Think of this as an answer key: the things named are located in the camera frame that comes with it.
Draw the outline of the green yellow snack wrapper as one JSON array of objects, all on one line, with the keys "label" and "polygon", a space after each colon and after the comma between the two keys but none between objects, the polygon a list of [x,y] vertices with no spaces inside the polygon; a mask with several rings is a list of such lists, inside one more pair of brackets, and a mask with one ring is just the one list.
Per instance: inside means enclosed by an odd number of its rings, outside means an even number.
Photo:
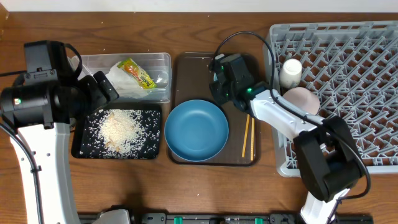
[{"label": "green yellow snack wrapper", "polygon": [[133,77],[138,85],[143,89],[154,89],[157,87],[149,74],[140,67],[132,58],[127,58],[116,65],[130,77]]}]

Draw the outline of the cream plastic cup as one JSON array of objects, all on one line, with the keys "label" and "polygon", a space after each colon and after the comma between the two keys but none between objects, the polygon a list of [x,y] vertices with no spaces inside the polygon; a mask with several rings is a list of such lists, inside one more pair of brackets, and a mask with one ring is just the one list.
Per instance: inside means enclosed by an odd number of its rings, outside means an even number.
[{"label": "cream plastic cup", "polygon": [[280,73],[279,84],[282,88],[291,89],[299,85],[302,77],[302,64],[299,60],[291,58],[285,61]]}]

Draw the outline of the pink bowl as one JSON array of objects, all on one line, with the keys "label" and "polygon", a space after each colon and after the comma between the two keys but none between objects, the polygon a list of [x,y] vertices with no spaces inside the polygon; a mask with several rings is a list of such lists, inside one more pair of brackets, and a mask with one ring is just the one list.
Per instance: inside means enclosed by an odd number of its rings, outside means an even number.
[{"label": "pink bowl", "polygon": [[320,109],[318,96],[303,87],[292,88],[286,91],[282,97],[310,114],[316,115]]}]

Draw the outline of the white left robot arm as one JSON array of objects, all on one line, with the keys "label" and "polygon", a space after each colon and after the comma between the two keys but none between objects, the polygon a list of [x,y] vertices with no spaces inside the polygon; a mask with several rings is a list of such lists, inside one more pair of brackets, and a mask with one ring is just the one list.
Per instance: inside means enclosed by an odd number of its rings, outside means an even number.
[{"label": "white left robot arm", "polygon": [[82,119],[118,98],[106,75],[32,80],[1,92],[1,129],[10,136],[22,176],[28,223],[80,223],[69,165],[71,119]]}]

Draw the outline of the white napkin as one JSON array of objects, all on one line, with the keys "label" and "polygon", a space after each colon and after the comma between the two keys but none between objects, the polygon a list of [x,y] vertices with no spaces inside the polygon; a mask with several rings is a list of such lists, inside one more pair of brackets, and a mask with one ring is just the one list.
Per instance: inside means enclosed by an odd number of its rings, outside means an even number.
[{"label": "white napkin", "polygon": [[149,95],[149,92],[143,89],[134,77],[118,68],[117,64],[111,67],[106,77],[121,97],[144,98]]}]

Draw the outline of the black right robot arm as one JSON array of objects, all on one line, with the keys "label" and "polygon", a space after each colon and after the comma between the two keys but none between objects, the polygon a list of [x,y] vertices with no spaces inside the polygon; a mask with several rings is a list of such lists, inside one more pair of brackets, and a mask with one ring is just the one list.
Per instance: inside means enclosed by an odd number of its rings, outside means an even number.
[{"label": "black right robot arm", "polygon": [[358,180],[369,171],[360,158],[346,122],[308,114],[281,97],[277,90],[256,83],[241,54],[215,55],[210,63],[215,80],[211,94],[218,104],[232,101],[238,110],[263,121],[294,144],[300,177],[308,190],[300,211],[304,223],[333,223],[336,209]]}]

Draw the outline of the dark blue plate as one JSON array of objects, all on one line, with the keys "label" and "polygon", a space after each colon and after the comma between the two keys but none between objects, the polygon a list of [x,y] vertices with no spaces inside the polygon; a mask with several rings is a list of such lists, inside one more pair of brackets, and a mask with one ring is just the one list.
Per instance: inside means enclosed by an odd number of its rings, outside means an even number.
[{"label": "dark blue plate", "polygon": [[164,135],[176,156],[190,162],[202,162],[222,151],[228,141],[229,124],[215,104],[188,100],[170,112]]}]

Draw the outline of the grey dishwasher rack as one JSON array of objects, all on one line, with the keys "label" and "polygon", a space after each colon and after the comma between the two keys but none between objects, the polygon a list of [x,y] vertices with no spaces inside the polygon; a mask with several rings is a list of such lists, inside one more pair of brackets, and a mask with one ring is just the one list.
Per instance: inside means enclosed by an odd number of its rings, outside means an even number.
[{"label": "grey dishwasher rack", "polygon": [[275,24],[264,46],[267,73],[291,58],[318,114],[342,117],[371,174],[397,172],[397,22]]}]

